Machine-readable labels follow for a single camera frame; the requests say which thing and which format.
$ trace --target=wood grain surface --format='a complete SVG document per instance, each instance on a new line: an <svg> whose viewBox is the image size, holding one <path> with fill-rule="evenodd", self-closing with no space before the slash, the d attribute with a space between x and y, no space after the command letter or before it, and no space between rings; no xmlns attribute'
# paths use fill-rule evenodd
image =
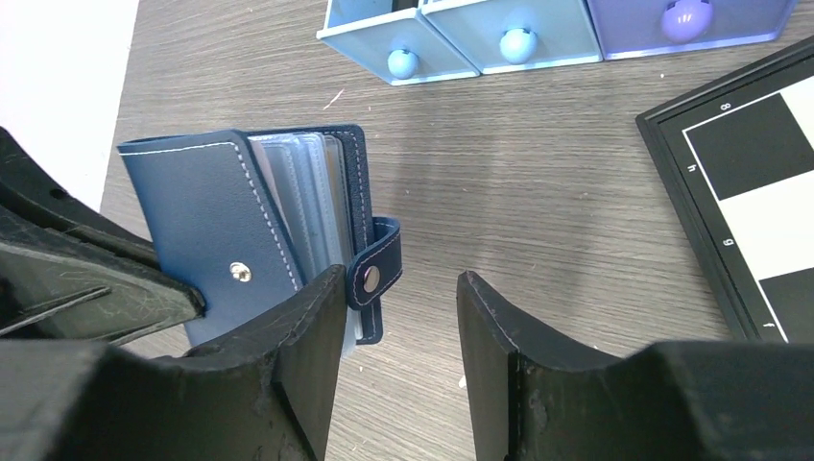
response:
<svg viewBox="0 0 814 461"><path fill-rule="evenodd" d="M634 117L805 38L814 0L773 43L409 87L319 43L324 9L141 0L115 142L365 129L374 211L404 229L404 277L385 297L385 340L342 364L329 459L474 458L455 315L465 269L606 352L729 337ZM115 153L103 212L147 234ZM186 347L177 328L131 345Z"/></svg>

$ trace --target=black chessboard frame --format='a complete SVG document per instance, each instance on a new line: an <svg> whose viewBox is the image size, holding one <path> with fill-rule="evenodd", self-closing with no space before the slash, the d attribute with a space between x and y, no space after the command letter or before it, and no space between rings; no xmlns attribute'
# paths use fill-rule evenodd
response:
<svg viewBox="0 0 814 461"><path fill-rule="evenodd" d="M751 282L743 280L743 269L748 271L748 268L743 262L740 271L732 270L737 268L729 267L716 247L712 232L703 219L696 198L690 192L678 161L668 145L667 137L662 132L662 124L810 59L814 59L814 36L648 110L636 118L636 124L679 215L683 229L736 339L778 341L777 337L767 337L769 335L765 329L761 334L761 329L758 328L760 321L754 316L758 309L766 309L765 303L762 299L742 292L748 290L737 288Z"/></svg>

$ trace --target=black square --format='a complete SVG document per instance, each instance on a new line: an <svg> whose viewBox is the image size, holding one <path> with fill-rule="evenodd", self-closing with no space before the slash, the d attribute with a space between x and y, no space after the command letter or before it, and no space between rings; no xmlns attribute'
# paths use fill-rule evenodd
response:
<svg viewBox="0 0 814 461"><path fill-rule="evenodd" d="M814 148L780 94L687 132L718 200L814 170Z"/></svg>
<svg viewBox="0 0 814 461"><path fill-rule="evenodd" d="M814 268L760 281L789 342L814 341Z"/></svg>

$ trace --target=purple drawer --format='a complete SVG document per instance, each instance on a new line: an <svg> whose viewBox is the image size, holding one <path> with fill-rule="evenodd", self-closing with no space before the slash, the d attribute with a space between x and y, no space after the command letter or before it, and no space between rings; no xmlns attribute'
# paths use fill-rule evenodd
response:
<svg viewBox="0 0 814 461"><path fill-rule="evenodd" d="M607 60L777 38L797 0L587 0Z"/></svg>

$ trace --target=drawer organizer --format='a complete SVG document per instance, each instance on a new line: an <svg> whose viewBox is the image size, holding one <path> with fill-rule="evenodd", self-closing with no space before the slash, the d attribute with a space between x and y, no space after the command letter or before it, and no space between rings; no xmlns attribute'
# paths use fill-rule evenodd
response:
<svg viewBox="0 0 814 461"><path fill-rule="evenodd" d="M758 43L797 0L587 0L607 60Z"/></svg>
<svg viewBox="0 0 814 461"><path fill-rule="evenodd" d="M476 77L419 8L397 0L328 0L317 38L390 85Z"/></svg>
<svg viewBox="0 0 814 461"><path fill-rule="evenodd" d="M328 0L317 38L390 85L769 41L797 0Z"/></svg>
<svg viewBox="0 0 814 461"><path fill-rule="evenodd" d="M602 60L583 0L422 0L420 9L484 74Z"/></svg>

